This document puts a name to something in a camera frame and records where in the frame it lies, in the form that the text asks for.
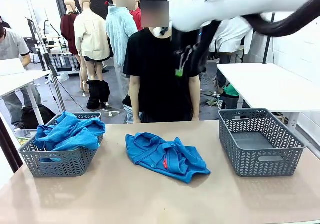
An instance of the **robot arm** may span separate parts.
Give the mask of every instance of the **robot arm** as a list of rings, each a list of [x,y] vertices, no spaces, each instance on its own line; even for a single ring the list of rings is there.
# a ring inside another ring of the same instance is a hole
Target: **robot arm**
[[[320,16],[320,0],[168,0],[174,55],[181,68],[203,69],[201,59],[223,20],[242,16],[260,34],[292,35]],[[294,12],[269,22],[261,13]]]

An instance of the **green cloth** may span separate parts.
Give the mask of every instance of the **green cloth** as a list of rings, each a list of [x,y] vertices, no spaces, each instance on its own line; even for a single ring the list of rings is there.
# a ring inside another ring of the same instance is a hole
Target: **green cloth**
[[[229,95],[229,96],[233,96],[233,97],[238,97],[239,96],[239,93],[236,91],[236,89],[231,85],[226,85],[224,88],[223,88],[225,94]]]

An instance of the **clothing tag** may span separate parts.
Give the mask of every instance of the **clothing tag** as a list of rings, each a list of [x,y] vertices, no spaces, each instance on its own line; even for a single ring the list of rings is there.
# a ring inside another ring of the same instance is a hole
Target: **clothing tag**
[[[184,68],[175,69],[175,75],[181,78],[184,75]]]
[[[168,169],[167,159],[164,159],[163,166],[164,166],[165,169]]]

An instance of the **empty basket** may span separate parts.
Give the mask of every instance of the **empty basket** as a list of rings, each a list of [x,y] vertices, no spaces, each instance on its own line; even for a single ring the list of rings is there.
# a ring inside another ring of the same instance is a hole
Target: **empty basket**
[[[92,118],[101,119],[101,113],[74,113],[80,120]],[[55,124],[57,115],[47,125]],[[40,150],[34,145],[33,137],[30,141],[24,144],[19,153],[23,157],[30,172],[35,178],[57,178],[57,177],[78,177],[82,176],[89,167],[97,150],[89,150],[84,147],[68,151],[46,151]],[[101,144],[104,136],[98,137]]]
[[[263,108],[219,112],[219,138],[240,177],[292,176],[306,147]]]

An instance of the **maroon sweater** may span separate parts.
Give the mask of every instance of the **maroon sweater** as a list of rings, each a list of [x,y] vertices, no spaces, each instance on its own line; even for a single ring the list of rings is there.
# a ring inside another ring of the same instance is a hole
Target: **maroon sweater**
[[[75,38],[75,27],[74,23],[77,14],[64,15],[61,18],[61,34],[68,41],[69,51],[73,55],[78,55],[78,50],[76,48],[76,38]]]

